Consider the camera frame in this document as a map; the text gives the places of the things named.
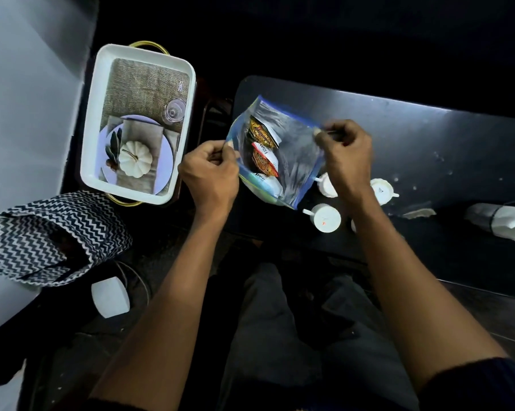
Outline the person's left hand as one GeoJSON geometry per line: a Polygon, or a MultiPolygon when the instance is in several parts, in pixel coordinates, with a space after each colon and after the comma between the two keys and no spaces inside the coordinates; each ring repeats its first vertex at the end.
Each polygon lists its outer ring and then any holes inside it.
{"type": "Polygon", "coordinates": [[[238,194],[239,170],[222,169],[225,140],[209,140],[186,154],[179,165],[196,208],[203,219],[225,222],[238,194]]]}

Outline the person's left forearm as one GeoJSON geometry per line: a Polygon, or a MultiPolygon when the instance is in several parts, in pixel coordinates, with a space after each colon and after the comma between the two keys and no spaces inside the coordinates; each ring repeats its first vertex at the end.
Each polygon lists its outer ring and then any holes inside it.
{"type": "Polygon", "coordinates": [[[160,289],[81,411],[178,411],[215,248],[230,209],[199,207],[160,289]]]}

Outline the orange sauce packet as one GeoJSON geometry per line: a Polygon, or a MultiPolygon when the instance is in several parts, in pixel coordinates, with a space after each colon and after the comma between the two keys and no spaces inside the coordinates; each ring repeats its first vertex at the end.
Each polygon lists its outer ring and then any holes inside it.
{"type": "Polygon", "coordinates": [[[265,123],[261,123],[261,121],[254,116],[250,116],[249,118],[247,135],[253,142],[257,142],[271,149],[277,149],[281,142],[281,140],[276,137],[276,134],[268,129],[265,123]]]}
{"type": "Polygon", "coordinates": [[[277,178],[279,162],[275,153],[259,142],[252,142],[254,165],[265,175],[277,178]]]}

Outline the person's grey trousers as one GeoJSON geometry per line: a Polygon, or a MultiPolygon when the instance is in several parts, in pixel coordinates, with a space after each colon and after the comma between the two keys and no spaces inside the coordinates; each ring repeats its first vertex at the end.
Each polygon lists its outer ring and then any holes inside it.
{"type": "Polygon", "coordinates": [[[216,411],[419,411],[384,314],[352,278],[327,284],[319,311],[346,327],[318,349],[298,336],[273,263],[243,288],[216,411]]]}

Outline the person's right forearm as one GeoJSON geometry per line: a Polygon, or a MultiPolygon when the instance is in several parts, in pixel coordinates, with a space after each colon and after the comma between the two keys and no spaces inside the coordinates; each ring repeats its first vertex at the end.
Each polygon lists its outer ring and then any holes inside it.
{"type": "Polygon", "coordinates": [[[371,188],[344,200],[373,288],[416,392],[448,369],[508,357],[420,261],[371,188]]]}

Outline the black white zigzag fabric bag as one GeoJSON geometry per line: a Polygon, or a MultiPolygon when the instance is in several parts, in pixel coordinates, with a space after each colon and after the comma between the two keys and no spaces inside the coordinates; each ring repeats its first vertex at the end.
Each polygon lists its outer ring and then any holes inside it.
{"type": "Polygon", "coordinates": [[[103,194],[76,191],[0,212],[0,276],[59,287],[131,247],[133,239],[103,194]]]}

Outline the white rounded power adapter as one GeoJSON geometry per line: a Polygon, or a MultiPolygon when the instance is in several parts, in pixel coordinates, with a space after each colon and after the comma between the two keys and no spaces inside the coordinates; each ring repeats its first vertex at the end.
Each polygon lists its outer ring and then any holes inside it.
{"type": "Polygon", "coordinates": [[[117,276],[93,283],[90,291],[93,304],[105,319],[128,313],[131,309],[128,292],[117,276]]]}

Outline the person's right hand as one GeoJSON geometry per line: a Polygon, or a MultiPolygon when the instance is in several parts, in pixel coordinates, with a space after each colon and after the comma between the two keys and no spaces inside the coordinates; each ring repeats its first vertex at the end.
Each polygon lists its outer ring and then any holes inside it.
{"type": "Polygon", "coordinates": [[[334,150],[325,167],[338,196],[353,212],[374,198],[370,186],[372,139],[351,119],[324,124],[334,139],[334,150]]]}

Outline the clear zip bag blue edge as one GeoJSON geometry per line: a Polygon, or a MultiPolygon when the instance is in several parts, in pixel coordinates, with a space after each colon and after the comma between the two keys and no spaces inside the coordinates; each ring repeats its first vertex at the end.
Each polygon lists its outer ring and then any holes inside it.
{"type": "Polygon", "coordinates": [[[265,203],[297,209],[300,201],[310,189],[324,163],[324,153],[314,140],[314,130],[319,126],[312,120],[302,117],[268,101],[261,95],[233,122],[227,141],[234,143],[238,151],[240,179],[257,198],[265,203]],[[262,173],[252,159],[252,139],[247,131],[250,116],[265,123],[269,130],[281,140],[277,149],[271,149],[278,158],[279,176],[283,197],[275,198],[259,187],[253,173],[262,173]]]}

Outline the white rolled paper bundle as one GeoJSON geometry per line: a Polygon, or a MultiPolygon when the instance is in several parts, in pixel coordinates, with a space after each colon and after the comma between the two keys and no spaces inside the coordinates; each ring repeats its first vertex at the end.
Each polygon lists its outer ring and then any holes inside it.
{"type": "Polygon", "coordinates": [[[515,241],[515,207],[477,203],[465,211],[465,220],[496,237],[515,241]]]}

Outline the white creamer cup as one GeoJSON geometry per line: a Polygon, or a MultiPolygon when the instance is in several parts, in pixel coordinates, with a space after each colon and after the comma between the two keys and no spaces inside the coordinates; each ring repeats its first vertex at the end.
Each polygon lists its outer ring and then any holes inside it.
{"type": "Polygon", "coordinates": [[[372,179],[370,186],[380,206],[386,205],[393,198],[400,197],[400,195],[394,191],[393,186],[385,179],[372,179]]]}
{"type": "Polygon", "coordinates": [[[338,193],[336,192],[334,186],[331,183],[329,178],[329,174],[324,172],[319,177],[315,178],[315,182],[317,183],[317,187],[319,192],[322,193],[324,197],[327,198],[336,198],[338,197],[338,193]]]}
{"type": "Polygon", "coordinates": [[[311,210],[303,209],[302,213],[308,215],[312,225],[322,233],[332,233],[341,225],[339,211],[325,203],[317,204],[311,210]]]}

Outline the white packet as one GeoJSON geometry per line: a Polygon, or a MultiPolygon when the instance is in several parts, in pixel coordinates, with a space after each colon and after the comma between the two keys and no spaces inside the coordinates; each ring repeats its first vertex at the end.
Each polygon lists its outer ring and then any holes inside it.
{"type": "Polygon", "coordinates": [[[283,197],[283,188],[279,180],[275,176],[263,173],[253,173],[259,187],[275,198],[283,197]]]}

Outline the person's dark sleeve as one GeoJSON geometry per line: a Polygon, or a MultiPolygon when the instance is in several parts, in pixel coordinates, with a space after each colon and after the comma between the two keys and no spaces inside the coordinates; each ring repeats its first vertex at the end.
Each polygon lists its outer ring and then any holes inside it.
{"type": "Polygon", "coordinates": [[[491,358],[442,371],[418,400],[420,411],[515,411],[515,362],[491,358]]]}

